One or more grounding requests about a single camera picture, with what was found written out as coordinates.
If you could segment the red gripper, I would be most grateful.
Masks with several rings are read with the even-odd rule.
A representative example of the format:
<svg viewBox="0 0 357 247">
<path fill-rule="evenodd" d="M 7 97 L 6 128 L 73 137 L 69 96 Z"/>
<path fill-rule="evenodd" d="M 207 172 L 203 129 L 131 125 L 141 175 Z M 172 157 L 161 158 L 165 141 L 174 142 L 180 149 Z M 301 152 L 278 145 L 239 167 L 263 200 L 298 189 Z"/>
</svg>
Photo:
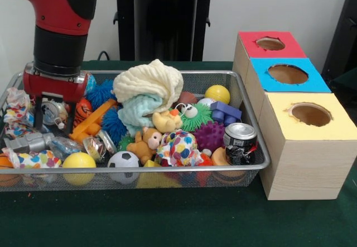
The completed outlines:
<svg viewBox="0 0 357 247">
<path fill-rule="evenodd" d="M 24 90 L 28 95 L 35 96 L 34 127 L 42 128 L 43 113 L 42 97 L 61 99 L 69 103 L 69 115 L 67 118 L 66 134 L 73 132 L 76 112 L 76 103 L 84 96 L 88 83 L 88 73 L 81 71 L 76 77 L 57 77 L 43 74 L 37 71 L 32 62 L 25 66 L 22 78 Z"/>
</svg>

